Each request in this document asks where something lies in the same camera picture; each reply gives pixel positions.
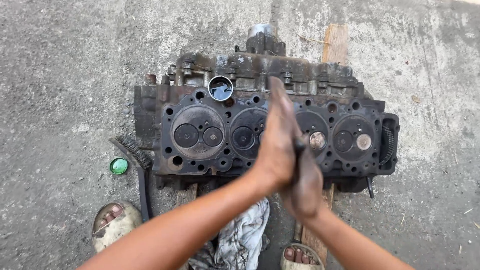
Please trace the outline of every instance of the toe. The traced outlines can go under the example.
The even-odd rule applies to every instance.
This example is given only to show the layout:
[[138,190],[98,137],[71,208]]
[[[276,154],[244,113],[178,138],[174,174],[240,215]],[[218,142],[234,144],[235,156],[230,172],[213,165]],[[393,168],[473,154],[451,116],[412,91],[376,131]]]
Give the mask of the toe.
[[112,213],[108,212],[106,215],[105,215],[105,219],[107,220],[107,222],[110,222],[114,219],[115,217],[113,216]]
[[112,213],[114,218],[118,217],[122,212],[123,208],[120,205],[116,204],[112,207]]
[[301,263],[301,257],[303,255],[303,252],[301,249],[297,248],[297,252],[295,252],[295,262]]
[[293,250],[293,248],[288,247],[285,249],[284,256],[285,256],[285,259],[289,261],[293,261],[295,259],[295,251]]
[[309,264],[309,263],[310,263],[310,259],[308,259],[307,254],[303,254],[303,255],[302,255],[302,257],[301,257],[301,262],[302,262],[302,263],[306,263],[306,264]]

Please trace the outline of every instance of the gear teeth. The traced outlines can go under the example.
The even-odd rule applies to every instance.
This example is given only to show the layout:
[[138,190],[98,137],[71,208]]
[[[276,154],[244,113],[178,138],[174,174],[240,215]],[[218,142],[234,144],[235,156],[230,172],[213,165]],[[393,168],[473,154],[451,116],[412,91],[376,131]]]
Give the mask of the gear teeth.
[[393,132],[386,125],[382,126],[382,136],[384,136],[386,140],[386,146],[388,147],[388,149],[385,156],[380,157],[380,162],[378,163],[379,165],[384,165],[385,163],[387,163],[392,158],[393,152],[395,150],[395,138]]

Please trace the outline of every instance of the dry leaf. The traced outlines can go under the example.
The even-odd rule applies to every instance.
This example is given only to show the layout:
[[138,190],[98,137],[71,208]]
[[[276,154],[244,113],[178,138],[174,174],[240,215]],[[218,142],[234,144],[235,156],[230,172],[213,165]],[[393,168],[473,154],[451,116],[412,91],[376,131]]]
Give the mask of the dry leaf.
[[418,98],[417,96],[412,96],[412,100],[416,103],[420,103],[420,98]]
[[317,39],[313,39],[313,38],[308,38],[308,37],[303,37],[303,36],[300,36],[299,34],[297,34],[300,38],[303,38],[305,40],[308,40],[308,41],[315,41],[315,42],[320,42],[322,44],[328,44],[330,45],[330,43],[328,42],[325,42],[325,41],[322,41],[322,40],[317,40]]

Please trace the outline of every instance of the foot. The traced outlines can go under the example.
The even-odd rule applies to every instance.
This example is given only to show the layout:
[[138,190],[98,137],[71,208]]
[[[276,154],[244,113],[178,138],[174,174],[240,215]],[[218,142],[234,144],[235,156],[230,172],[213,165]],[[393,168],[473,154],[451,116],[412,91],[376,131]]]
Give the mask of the foot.
[[118,204],[114,204],[112,209],[107,212],[104,217],[102,217],[102,220],[100,221],[100,228],[105,227],[105,225],[118,217],[122,212],[123,208]]
[[303,250],[297,248],[294,249],[293,247],[288,247],[285,249],[285,259],[297,263],[304,263],[304,264],[313,264],[318,265],[318,262],[314,260],[311,255]]

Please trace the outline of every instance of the toenail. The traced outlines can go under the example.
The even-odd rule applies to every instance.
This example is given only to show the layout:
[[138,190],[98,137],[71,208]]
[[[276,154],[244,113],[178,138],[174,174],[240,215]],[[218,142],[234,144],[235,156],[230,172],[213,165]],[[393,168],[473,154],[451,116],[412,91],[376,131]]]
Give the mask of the toenail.
[[112,211],[113,211],[113,212],[118,212],[118,211],[120,211],[120,210],[121,210],[121,207],[118,206],[118,205],[114,205],[114,207],[112,207]]

